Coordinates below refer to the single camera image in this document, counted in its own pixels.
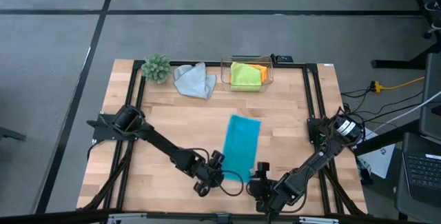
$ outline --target succulent plant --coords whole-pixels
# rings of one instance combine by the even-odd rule
[[[161,54],[153,54],[150,58],[145,58],[141,69],[145,80],[153,83],[164,83],[172,73],[170,60]]]

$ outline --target green cloth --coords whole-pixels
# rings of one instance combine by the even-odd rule
[[[231,91],[260,91],[260,70],[245,63],[233,62],[231,66]]]

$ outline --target gray cloth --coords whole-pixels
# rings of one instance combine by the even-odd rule
[[[205,63],[181,65],[173,72],[174,86],[185,96],[208,99],[216,85],[216,75],[207,75]]]

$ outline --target wooden table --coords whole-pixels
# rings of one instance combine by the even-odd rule
[[[114,114],[124,104],[133,62],[121,59],[114,62],[103,112]],[[336,72],[330,64],[318,64],[318,72],[327,116],[333,116],[342,105]],[[274,82],[266,92],[226,92],[220,80],[220,68],[207,67],[207,73],[217,76],[216,88],[209,100],[180,95],[172,77],[161,85],[146,83],[142,111],[147,116],[147,122],[177,146],[203,147],[209,152],[222,152],[227,124],[232,114],[261,120],[256,162],[271,163],[271,179],[279,179],[311,156],[314,148],[307,134],[306,119],[309,116],[302,70],[274,68]],[[132,105],[140,80],[141,73],[138,73]],[[318,113],[311,75],[310,81],[314,109]],[[89,203],[107,180],[114,148],[115,141],[105,141],[90,153],[78,207]],[[345,150],[335,161],[340,184],[356,205],[366,212],[353,154]],[[123,209],[138,212],[259,214],[255,210],[255,200],[245,190],[240,196],[230,197],[217,187],[201,198],[192,189],[195,182],[195,179],[174,168],[169,158],[148,142],[136,141]],[[240,183],[225,180],[223,187],[229,192],[237,192]],[[118,189],[117,181],[111,207],[116,204]],[[335,212],[334,193],[329,183],[327,189],[331,209]],[[284,210],[297,208],[300,202]],[[307,202],[299,213],[323,214],[317,174],[309,181]]]

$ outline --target laptop keyboard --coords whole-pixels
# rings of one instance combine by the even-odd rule
[[[441,190],[441,160],[406,155],[408,182]]]

